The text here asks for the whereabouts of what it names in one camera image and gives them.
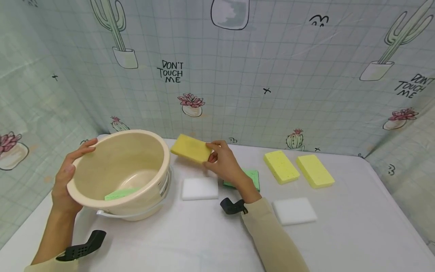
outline beige sleeve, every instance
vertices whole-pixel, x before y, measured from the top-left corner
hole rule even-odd
[[[24,272],[77,272],[78,263],[78,259],[70,262],[60,262],[53,258],[37,265],[30,265],[24,269]]]
[[[302,255],[278,222],[272,207],[265,198],[245,204],[247,214],[242,214],[255,247],[267,272],[308,272]]]

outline bucket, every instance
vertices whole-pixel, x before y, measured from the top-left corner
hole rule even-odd
[[[67,189],[97,214],[128,221],[145,219],[163,206],[171,183],[169,147],[157,134],[128,130],[111,134],[96,150],[74,161],[76,171]],[[105,201],[116,190],[139,188],[125,197]]]

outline white sponge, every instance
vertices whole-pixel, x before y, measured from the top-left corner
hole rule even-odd
[[[307,198],[290,198],[272,202],[281,225],[301,224],[317,220],[316,213]]]
[[[181,199],[217,199],[218,181],[216,178],[186,178],[183,182]]]

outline green sponge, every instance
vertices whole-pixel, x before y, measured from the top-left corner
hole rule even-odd
[[[243,169],[243,172],[250,177],[254,183],[255,188],[257,191],[260,191],[260,181],[258,180],[258,171],[257,170],[246,170]],[[224,181],[225,186],[234,187],[231,183]]]
[[[119,189],[119,190],[116,190],[116,191],[106,195],[104,197],[104,200],[108,201],[108,200],[114,200],[114,199],[118,199],[118,198],[123,198],[124,196],[128,196],[128,195],[133,194],[137,190],[139,190],[139,188]]]

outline patterned backdrop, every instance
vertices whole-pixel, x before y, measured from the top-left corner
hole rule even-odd
[[[435,246],[433,0],[3,2],[0,246],[67,151],[136,128],[360,156]]]

